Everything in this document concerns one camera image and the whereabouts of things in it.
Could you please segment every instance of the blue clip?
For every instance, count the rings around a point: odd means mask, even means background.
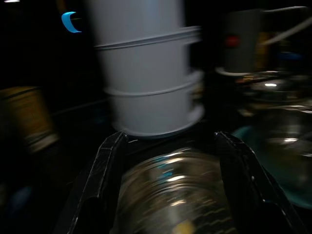
[[[74,14],[75,11],[66,12],[62,15],[62,22],[65,26],[65,28],[70,31],[71,33],[81,33],[81,31],[78,31],[72,24],[70,20],[70,16]]]

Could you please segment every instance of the blurry object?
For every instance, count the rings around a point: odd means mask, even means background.
[[[0,183],[0,212],[2,211],[7,199],[7,186],[5,183]]]
[[[36,87],[13,87],[0,91],[29,152],[37,152],[59,139]]]
[[[14,3],[14,2],[20,2],[20,0],[5,0],[5,3]]]
[[[224,28],[224,70],[228,73],[254,71],[255,50],[260,32],[260,9],[231,12]]]
[[[240,139],[215,134],[224,190],[240,234],[307,234],[276,180]]]
[[[128,93],[157,92],[188,81],[187,46],[200,41],[199,27],[166,35],[95,46],[108,88]]]
[[[255,116],[254,126],[236,136],[255,152],[288,199],[312,209],[312,108],[279,106]]]
[[[4,184],[8,194],[25,186],[30,175],[29,154],[23,138],[10,111],[8,102],[0,93],[0,184]]]
[[[309,76],[266,71],[250,73],[237,80],[237,83],[248,99],[242,109],[249,115],[270,106],[309,105],[311,100],[312,83]]]
[[[58,7],[58,12],[60,14],[64,14],[67,9],[65,0],[56,0],[56,4]]]
[[[205,84],[204,81],[202,80],[195,86],[192,92],[193,105],[200,104],[202,102],[204,92],[205,92]]]
[[[192,97],[201,77],[202,72],[196,71],[188,83],[158,92],[109,91],[116,113],[115,128],[133,136],[156,137],[192,126],[204,114],[203,106],[193,105]]]
[[[225,76],[238,77],[255,71],[263,71],[265,68],[268,68],[269,65],[272,65],[269,64],[268,61],[268,45],[276,42],[285,44],[285,39],[289,36],[310,26],[312,24],[312,17],[272,37],[270,36],[272,34],[270,23],[264,22],[267,16],[277,12],[286,12],[289,14],[288,12],[292,12],[293,10],[301,10],[301,15],[303,15],[308,9],[309,8],[304,6],[294,6],[264,11],[260,9],[250,9],[228,13],[225,18],[224,29],[224,64],[223,67],[216,68],[216,72]],[[289,51],[284,51],[284,49],[279,52],[290,53]],[[297,55],[296,58],[280,56],[278,59],[298,60],[301,59],[301,55]]]
[[[31,196],[32,188],[31,187],[23,187],[19,190],[15,191],[7,204],[7,215],[12,216],[18,211],[20,211],[26,204],[27,200]]]
[[[183,149],[140,163],[122,180],[114,233],[236,233],[217,158]]]
[[[108,234],[113,226],[128,138],[115,133],[75,179],[54,234]]]
[[[187,49],[200,28],[184,27],[183,1],[89,0],[87,8],[116,129],[164,137],[202,118],[192,93],[203,75],[189,72]]]

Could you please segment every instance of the white cylindrical container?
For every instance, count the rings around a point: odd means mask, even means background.
[[[106,90],[112,95],[116,129],[137,137],[156,137],[186,129],[201,119],[202,105],[193,105],[194,86],[202,72],[191,74],[188,83],[153,93],[124,93]]]
[[[108,86],[122,92],[154,92],[187,82],[188,45],[199,28],[123,44],[96,47]]]
[[[136,40],[184,26],[182,0],[88,0],[96,45]]]

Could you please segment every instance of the red light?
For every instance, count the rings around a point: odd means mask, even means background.
[[[225,45],[231,48],[237,47],[239,45],[238,36],[228,36],[225,40]]]

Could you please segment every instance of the white tube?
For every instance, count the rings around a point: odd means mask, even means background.
[[[270,44],[276,43],[276,42],[283,40],[283,39],[285,39],[285,38],[287,38],[287,37],[289,37],[289,36],[291,36],[297,32],[300,32],[301,30],[307,28],[311,24],[312,24],[312,17],[309,17],[305,21],[297,24],[295,27],[292,27],[291,29],[280,33],[276,37],[271,38],[271,39],[261,43],[260,45],[270,45]]]
[[[294,9],[308,9],[307,6],[290,6],[290,7],[283,7],[278,9],[272,9],[272,10],[263,10],[262,12],[265,13],[273,13],[273,12],[280,12],[280,11],[289,11]]]
[[[241,77],[249,74],[249,72],[243,72],[243,73],[238,73],[238,72],[226,72],[223,67],[216,67],[215,71],[221,75],[224,76],[231,76],[231,77]]]

